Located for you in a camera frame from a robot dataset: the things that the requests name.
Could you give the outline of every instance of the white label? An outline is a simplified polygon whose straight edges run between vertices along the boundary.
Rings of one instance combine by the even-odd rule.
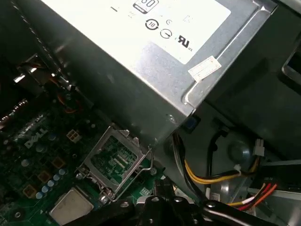
[[[221,201],[221,195],[218,194],[218,193],[211,192],[210,199],[211,200],[216,200],[216,201],[220,202]]]
[[[213,56],[211,56],[195,67],[191,68],[188,72],[196,82],[199,82],[221,68],[221,66],[222,65]]]
[[[215,0],[121,0],[124,12],[152,42],[188,63],[231,14]]]
[[[215,0],[42,1],[105,51],[132,57],[151,41],[183,64],[231,14]]]

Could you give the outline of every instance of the capacitor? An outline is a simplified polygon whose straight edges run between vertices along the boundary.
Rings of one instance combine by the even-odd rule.
[[[54,180],[54,181],[58,181],[59,179],[60,179],[60,176],[59,176],[59,175],[55,174],[55,175],[53,176],[53,180]]]
[[[45,152],[47,150],[47,147],[43,144],[37,144],[36,145],[36,151],[41,153],[41,152]]]
[[[66,173],[67,173],[67,172],[66,172],[65,169],[60,169],[60,170],[58,171],[58,174],[61,175],[61,176],[65,175]]]
[[[56,133],[50,133],[49,135],[48,135],[48,140],[50,140],[50,141],[54,141],[56,139]]]
[[[41,199],[41,198],[43,198],[43,193],[42,192],[36,193],[36,199]]]
[[[27,166],[29,166],[29,164],[30,164],[30,162],[28,159],[23,159],[21,161],[21,166],[23,166],[23,167],[27,167]]]
[[[53,180],[50,180],[50,181],[48,181],[47,185],[48,185],[48,187],[52,188],[55,185],[55,183]]]
[[[49,191],[49,187],[46,186],[46,185],[44,185],[44,186],[42,187],[42,193],[47,193],[48,191]]]

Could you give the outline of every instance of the black wire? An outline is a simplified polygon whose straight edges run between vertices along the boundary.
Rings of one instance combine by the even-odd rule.
[[[207,150],[207,164],[206,164],[206,178],[207,179],[215,179],[218,177],[221,177],[220,175],[218,176],[214,176],[214,178],[212,178],[212,162],[213,162],[213,152],[217,151],[217,145],[216,142],[218,140],[218,138],[220,138],[220,136],[226,137],[227,136],[227,132],[224,130],[219,130],[218,132],[216,132],[213,137],[210,140],[210,144],[208,146],[208,150]],[[209,185],[205,185],[205,188],[211,188],[211,184]]]
[[[206,198],[205,194],[193,183],[193,181],[191,180],[191,178],[185,168],[185,152],[186,151],[185,151],[185,146],[184,146],[183,140],[176,133],[173,134],[173,140],[174,140],[175,148],[179,152],[179,155],[180,155],[181,167],[182,167],[182,170],[184,173],[184,179],[185,179],[186,185],[199,198],[200,203],[207,201],[208,199]]]
[[[246,211],[246,210],[251,209],[251,208],[255,205],[255,203],[256,203],[260,198],[262,198],[262,197],[270,190],[270,189],[269,189],[269,190],[267,190],[267,191],[264,193],[263,190],[264,190],[266,187],[267,187],[267,185],[261,189],[260,193],[259,193],[252,201],[250,201],[250,202],[248,202],[248,203],[246,203],[246,204],[243,204],[243,205],[236,206],[235,208],[241,208],[241,207],[243,207],[243,206],[249,206],[248,208],[244,209],[243,211]]]

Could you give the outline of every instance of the red wire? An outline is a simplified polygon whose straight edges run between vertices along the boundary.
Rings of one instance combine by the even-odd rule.
[[[271,190],[269,190],[263,197],[261,197],[254,206],[258,205],[260,202],[262,202],[266,197],[268,197],[275,189],[276,189],[277,185],[274,185]]]
[[[269,183],[268,186],[263,190],[262,194],[265,194],[271,186],[272,186],[272,184]]]
[[[276,189],[276,187],[277,187],[277,185],[274,185],[269,191],[268,191],[268,189],[270,188],[272,186],[272,184],[270,183],[270,184],[268,184],[268,186],[264,189],[264,191],[262,192],[262,194],[264,194],[263,195],[263,197],[261,197],[253,206],[256,206],[256,205],[258,205],[260,202],[262,202],[266,197],[268,197],[275,189]],[[246,206],[242,206],[242,207],[240,207],[240,208],[238,208],[239,210],[241,210],[241,211],[243,211],[243,210],[245,210],[245,209],[247,209],[247,208],[249,208],[250,207],[250,204],[249,205],[246,205]]]

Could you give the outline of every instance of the motherboard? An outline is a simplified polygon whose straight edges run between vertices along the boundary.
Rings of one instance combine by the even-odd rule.
[[[0,134],[0,226],[65,225],[119,198],[135,203],[163,175],[128,131],[69,93],[22,105]]]

